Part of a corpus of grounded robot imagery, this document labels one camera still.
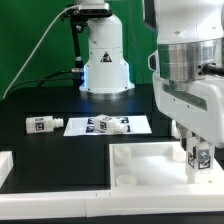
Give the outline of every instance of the green screen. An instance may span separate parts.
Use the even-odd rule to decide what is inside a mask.
[[[156,49],[156,34],[143,23],[142,1],[107,1],[123,24],[124,58],[130,65],[130,79],[150,83],[148,56]],[[0,99],[52,20],[72,0],[0,1]],[[79,35],[84,62],[88,60],[87,29]],[[69,20],[58,20],[34,55],[17,83],[42,79],[74,67],[74,51]],[[46,83],[72,85],[71,81]]]

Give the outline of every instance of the paper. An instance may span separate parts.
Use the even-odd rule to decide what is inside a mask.
[[[120,116],[117,118],[121,120],[121,123],[127,124],[128,132],[126,134],[152,133],[146,116]],[[108,135],[108,133],[94,129],[94,117],[70,118],[64,136],[78,135]]]

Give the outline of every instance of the white object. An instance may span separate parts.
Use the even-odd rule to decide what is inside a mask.
[[[137,179],[132,175],[124,174],[116,178],[116,186],[118,187],[133,187],[136,185]]]
[[[174,120],[172,120],[171,135],[176,139],[180,139],[180,137],[181,137],[180,133],[177,129],[176,121],[174,121]]]
[[[125,144],[132,162],[117,166],[114,148],[121,145],[110,145],[111,190],[1,194],[0,220],[224,211],[224,175],[216,161],[216,181],[187,184],[185,165],[172,159],[179,142]],[[135,176],[138,185],[116,186],[123,174]]]
[[[0,188],[13,168],[12,152],[0,152]]]
[[[125,119],[125,124],[130,128],[126,135],[131,134],[151,134],[151,128],[147,117],[144,116],[121,116],[117,117],[120,120]],[[64,136],[79,136],[79,135],[108,135],[94,129],[94,117],[78,117],[69,118]]]
[[[206,75],[204,80],[188,83],[188,93],[203,99],[207,109],[199,108],[163,90],[166,80],[153,74],[159,110],[218,148],[224,147],[224,79]]]
[[[191,43],[223,37],[223,0],[155,0],[158,44]]]
[[[186,161],[186,151],[184,151],[180,145],[173,146],[173,159],[180,163],[184,163]]]
[[[134,88],[129,80],[129,65],[123,58],[122,23],[112,15],[91,19],[89,60],[84,69],[81,93],[120,94]]]
[[[114,161],[116,164],[124,165],[131,162],[131,147],[122,145],[114,148]]]
[[[31,117],[26,119],[27,134],[39,132],[52,132],[54,128],[64,126],[63,119],[53,119],[52,116]]]
[[[94,118],[94,128],[111,134],[125,134],[128,131],[127,125],[122,124],[121,120],[103,114]]]

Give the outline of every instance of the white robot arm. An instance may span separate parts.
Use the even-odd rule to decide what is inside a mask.
[[[123,35],[120,19],[111,15],[101,17],[109,5],[104,0],[76,0],[82,15],[98,13],[88,20],[89,60],[84,66],[83,96],[94,99],[116,99],[129,94],[134,84],[129,80],[129,65],[123,58]]]
[[[158,50],[150,56],[156,103],[178,123],[189,183],[212,181],[216,147],[224,147],[223,0],[155,0]]]

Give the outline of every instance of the black tabletop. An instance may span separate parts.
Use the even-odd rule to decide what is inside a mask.
[[[109,144],[174,140],[170,137],[170,119],[158,111],[151,84],[136,85],[133,96],[116,101],[84,99],[73,87],[25,88],[14,91],[0,103],[0,114],[0,151],[12,151],[14,160],[14,168],[0,194],[110,189]],[[69,118],[100,114],[146,115],[152,134],[64,137],[65,128],[31,135],[25,131],[27,117],[51,115],[63,118],[66,126]],[[222,213],[33,220],[21,223],[211,223],[212,220],[224,223]]]

